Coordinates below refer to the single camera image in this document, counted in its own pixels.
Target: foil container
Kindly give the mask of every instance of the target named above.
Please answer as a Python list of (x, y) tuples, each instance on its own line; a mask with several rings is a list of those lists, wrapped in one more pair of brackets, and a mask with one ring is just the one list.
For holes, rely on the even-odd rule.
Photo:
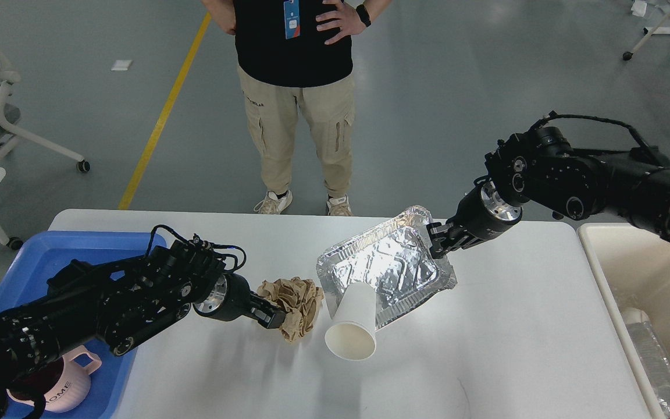
[(637, 355), (664, 416), (670, 417), (670, 358), (650, 321), (627, 325)]
[(333, 245), (317, 259), (317, 276), (334, 317), (350, 283), (370, 284), (377, 294), (377, 330), (452, 289), (457, 277), (449, 260), (434, 260), (426, 225), (430, 212), (420, 206)]

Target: white bin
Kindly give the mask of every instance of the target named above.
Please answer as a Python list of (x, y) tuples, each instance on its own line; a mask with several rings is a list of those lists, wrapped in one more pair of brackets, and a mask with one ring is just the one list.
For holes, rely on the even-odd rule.
[(648, 410), (664, 419), (619, 309), (644, 310), (670, 356), (670, 243), (628, 223), (587, 223), (578, 234)]

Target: khaki cargo pants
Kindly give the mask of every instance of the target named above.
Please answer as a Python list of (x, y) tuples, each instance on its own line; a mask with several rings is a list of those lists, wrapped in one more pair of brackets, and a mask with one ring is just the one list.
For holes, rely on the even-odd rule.
[(345, 196), (351, 184), (354, 122), (353, 74), (321, 87), (278, 87), (253, 79), (239, 66), (247, 125), (261, 156), (261, 177), (269, 191), (285, 193), (291, 183), (291, 159), (298, 110), (322, 164), (325, 187), (332, 198)]

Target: hand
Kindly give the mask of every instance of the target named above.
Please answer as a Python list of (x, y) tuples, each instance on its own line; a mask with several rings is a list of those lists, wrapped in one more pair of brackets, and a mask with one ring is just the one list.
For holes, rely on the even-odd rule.
[(342, 40), (348, 35), (357, 35), (366, 29), (366, 25), (361, 21), (356, 9), (348, 3), (340, 0), (322, 0), (324, 5), (335, 5), (337, 10), (323, 13), (317, 16), (317, 22), (329, 20), (327, 23), (319, 24), (317, 31), (327, 31), (333, 27), (339, 27), (340, 32), (337, 35), (325, 41), (325, 45), (330, 45)]
[(214, 0), (201, 0), (201, 2), (207, 8), (208, 13), (211, 14), (213, 21), (224, 33), (237, 34), (237, 15), (234, 14), (232, 2), (215, 2)]

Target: aluminum foil tray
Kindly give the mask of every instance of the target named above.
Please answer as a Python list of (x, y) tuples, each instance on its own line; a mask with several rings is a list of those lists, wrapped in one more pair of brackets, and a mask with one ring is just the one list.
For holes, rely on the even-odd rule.
[(316, 269), (330, 316), (335, 316), (345, 289), (356, 281), (377, 292), (377, 329), (415, 310), (436, 292), (454, 288), (457, 277), (449, 260), (430, 256), (425, 225), (431, 222), (427, 209), (409, 207), (325, 250)]

